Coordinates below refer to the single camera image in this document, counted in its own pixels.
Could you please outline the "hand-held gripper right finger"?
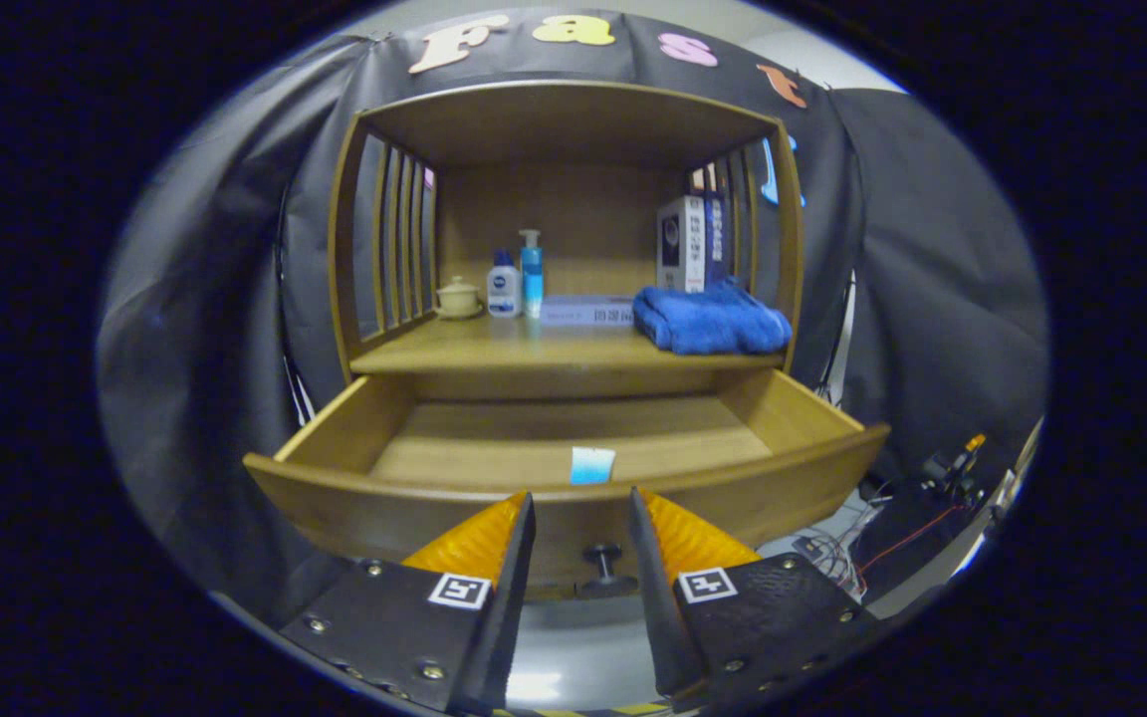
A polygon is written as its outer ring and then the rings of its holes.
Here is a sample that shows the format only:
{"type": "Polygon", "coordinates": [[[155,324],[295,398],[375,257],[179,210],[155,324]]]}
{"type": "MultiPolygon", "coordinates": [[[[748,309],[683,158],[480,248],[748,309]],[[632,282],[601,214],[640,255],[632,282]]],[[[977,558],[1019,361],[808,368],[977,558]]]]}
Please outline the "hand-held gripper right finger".
{"type": "Polygon", "coordinates": [[[655,686],[674,711],[765,711],[882,632],[807,558],[693,560],[697,537],[729,535],[641,489],[629,505],[655,686]]]}

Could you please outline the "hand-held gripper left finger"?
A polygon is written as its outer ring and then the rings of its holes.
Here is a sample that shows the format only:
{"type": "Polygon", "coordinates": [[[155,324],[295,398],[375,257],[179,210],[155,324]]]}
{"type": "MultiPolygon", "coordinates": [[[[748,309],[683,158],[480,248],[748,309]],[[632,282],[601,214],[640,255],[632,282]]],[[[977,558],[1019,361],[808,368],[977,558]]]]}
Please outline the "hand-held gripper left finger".
{"type": "Polygon", "coordinates": [[[512,494],[400,562],[360,559],[281,636],[390,697],[487,716],[505,703],[535,540],[533,496],[512,494]]]}

